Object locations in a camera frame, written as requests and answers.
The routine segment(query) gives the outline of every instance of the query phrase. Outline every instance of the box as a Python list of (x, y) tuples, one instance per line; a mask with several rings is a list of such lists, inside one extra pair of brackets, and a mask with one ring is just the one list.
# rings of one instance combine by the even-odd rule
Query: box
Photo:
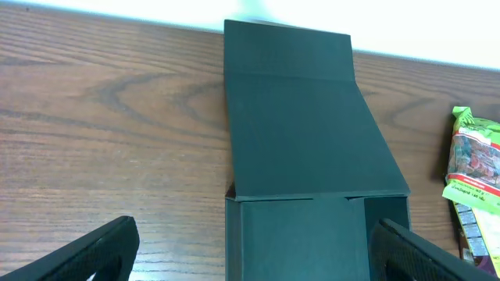
[(350, 37), (227, 20), (234, 185), (226, 279), (369, 280), (368, 237), (409, 188), (355, 82)]

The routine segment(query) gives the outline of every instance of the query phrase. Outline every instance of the open box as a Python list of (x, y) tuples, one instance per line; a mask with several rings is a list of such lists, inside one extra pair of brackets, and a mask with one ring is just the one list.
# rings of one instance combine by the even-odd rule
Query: open box
[(356, 85), (350, 37), (230, 20), (224, 33), (227, 280), (369, 280), (370, 230), (409, 228), (409, 188)]

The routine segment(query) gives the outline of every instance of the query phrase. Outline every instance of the snack bag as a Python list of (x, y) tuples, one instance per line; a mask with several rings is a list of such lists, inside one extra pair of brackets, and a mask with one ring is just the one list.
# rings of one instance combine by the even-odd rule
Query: snack bag
[(500, 124), (456, 106), (443, 197), (500, 215)]

